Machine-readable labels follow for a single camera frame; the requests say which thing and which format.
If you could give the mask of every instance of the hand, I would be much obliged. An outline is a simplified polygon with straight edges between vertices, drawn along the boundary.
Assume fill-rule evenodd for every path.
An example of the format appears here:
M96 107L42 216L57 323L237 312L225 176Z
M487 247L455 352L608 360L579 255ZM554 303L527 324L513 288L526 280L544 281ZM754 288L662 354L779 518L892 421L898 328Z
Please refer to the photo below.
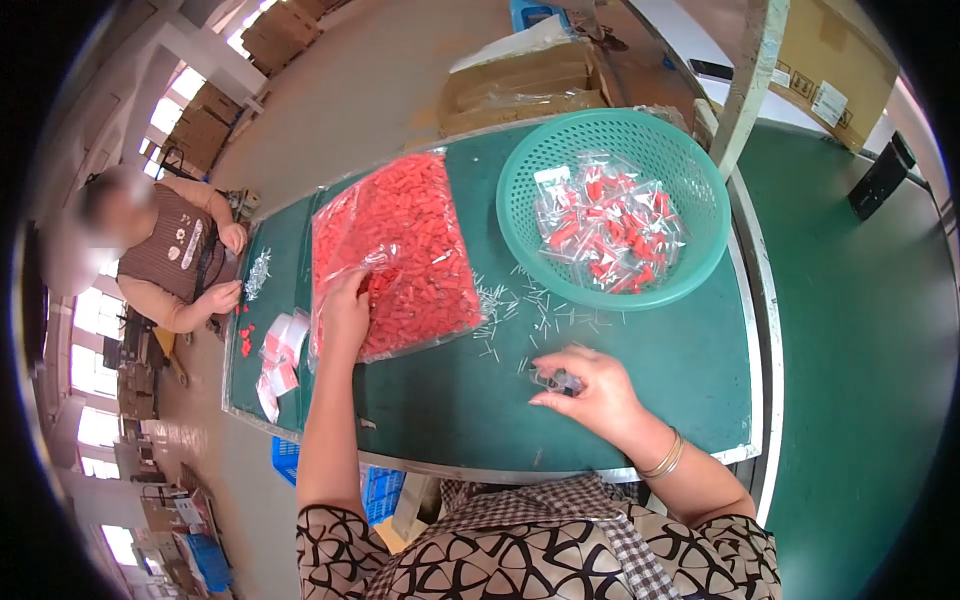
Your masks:
M584 387L576 397L540 392L530 399L531 404L548 406L617 447L636 437L646 410L636 399L630 376L620 361L582 346L567 346L535 358L533 364L543 377L564 369L579 377Z
M321 313L324 353L349 356L353 361L360 352L370 326L370 293L357 296L366 276L366 271L353 271L334 280Z
M219 228L220 241L234 254L239 255L247 245L247 230L239 223L230 223Z
M242 282L239 279L211 285L197 302L202 302L204 309L209 310L211 315L226 314L240 302L241 285Z

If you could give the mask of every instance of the woman's right hand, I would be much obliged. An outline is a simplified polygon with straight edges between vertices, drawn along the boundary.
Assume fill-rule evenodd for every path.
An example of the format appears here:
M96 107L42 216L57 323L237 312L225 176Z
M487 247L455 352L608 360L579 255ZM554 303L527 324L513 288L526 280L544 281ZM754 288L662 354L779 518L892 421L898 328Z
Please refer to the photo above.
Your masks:
M209 310L211 315L226 314L240 302L241 285L239 279L211 285L198 301L204 303L204 309Z
M583 389L575 397L540 392L531 404L548 406L617 447L635 439L637 429L649 419L620 361L582 346L567 346L560 352L535 358L540 375L553 376L563 369L580 378Z

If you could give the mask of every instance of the checkered scarf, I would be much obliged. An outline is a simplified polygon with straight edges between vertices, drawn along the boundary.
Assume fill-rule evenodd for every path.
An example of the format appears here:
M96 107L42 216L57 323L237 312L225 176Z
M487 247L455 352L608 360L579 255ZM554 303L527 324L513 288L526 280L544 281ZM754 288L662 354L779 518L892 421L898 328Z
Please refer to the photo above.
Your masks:
M671 600L680 594L634 524L614 508L611 490L597 474L526 486L515 490L482 493L485 484L444 482L441 498L447 515L415 541L420 545L438 535L523 523L589 520L610 541L634 598ZM367 587L367 597L383 598L390 591L402 553L394 555Z

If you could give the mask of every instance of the brown apron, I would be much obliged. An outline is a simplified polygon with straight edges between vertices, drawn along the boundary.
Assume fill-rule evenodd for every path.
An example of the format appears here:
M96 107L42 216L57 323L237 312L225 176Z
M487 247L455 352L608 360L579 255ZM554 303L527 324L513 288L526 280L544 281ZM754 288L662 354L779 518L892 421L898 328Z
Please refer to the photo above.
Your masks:
M217 237L213 217L158 181L154 232L124 253L117 275L150 281L193 303L211 285L236 278L236 257Z

